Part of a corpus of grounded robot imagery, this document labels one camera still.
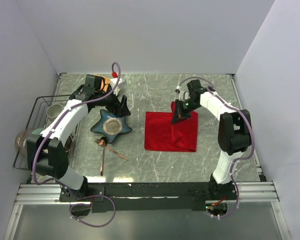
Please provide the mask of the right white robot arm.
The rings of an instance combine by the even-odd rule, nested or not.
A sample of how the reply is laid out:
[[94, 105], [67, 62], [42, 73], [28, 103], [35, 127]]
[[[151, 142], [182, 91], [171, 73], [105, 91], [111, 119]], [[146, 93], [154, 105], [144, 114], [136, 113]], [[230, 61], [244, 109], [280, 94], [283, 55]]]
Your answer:
[[211, 82], [203, 87], [201, 81], [202, 77], [185, 79], [186, 91], [181, 90], [181, 84], [177, 85], [171, 124], [178, 125], [189, 120], [200, 107], [207, 109], [218, 120], [220, 156], [208, 188], [209, 195], [218, 200], [227, 192], [237, 191], [233, 171], [237, 163], [245, 159], [244, 152], [249, 147], [253, 148], [255, 142], [250, 112], [232, 106], [221, 98]]

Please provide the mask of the red cloth napkin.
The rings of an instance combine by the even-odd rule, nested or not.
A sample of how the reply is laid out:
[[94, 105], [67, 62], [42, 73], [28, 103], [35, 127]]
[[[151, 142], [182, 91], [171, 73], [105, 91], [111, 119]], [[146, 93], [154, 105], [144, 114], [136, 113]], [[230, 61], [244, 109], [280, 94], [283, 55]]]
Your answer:
[[197, 151], [198, 113], [191, 112], [185, 121], [172, 124], [175, 103], [171, 103], [171, 112], [146, 112], [144, 130], [144, 148], [157, 152]]

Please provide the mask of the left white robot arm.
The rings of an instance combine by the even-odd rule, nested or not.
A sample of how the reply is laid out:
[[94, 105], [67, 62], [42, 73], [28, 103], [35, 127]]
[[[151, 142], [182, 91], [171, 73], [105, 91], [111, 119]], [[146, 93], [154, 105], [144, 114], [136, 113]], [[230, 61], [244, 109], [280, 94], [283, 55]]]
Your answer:
[[35, 177], [48, 176], [64, 188], [78, 201], [89, 195], [89, 184], [85, 176], [73, 170], [66, 153], [66, 143], [81, 120], [95, 107], [101, 107], [100, 120], [91, 127], [92, 133], [101, 134], [104, 144], [111, 144], [117, 136], [130, 133], [132, 128], [126, 123], [131, 115], [127, 96], [118, 99], [119, 91], [126, 81], [115, 72], [106, 80], [99, 75], [88, 74], [84, 84], [72, 94], [52, 123], [40, 133], [32, 133], [26, 140], [27, 165]]

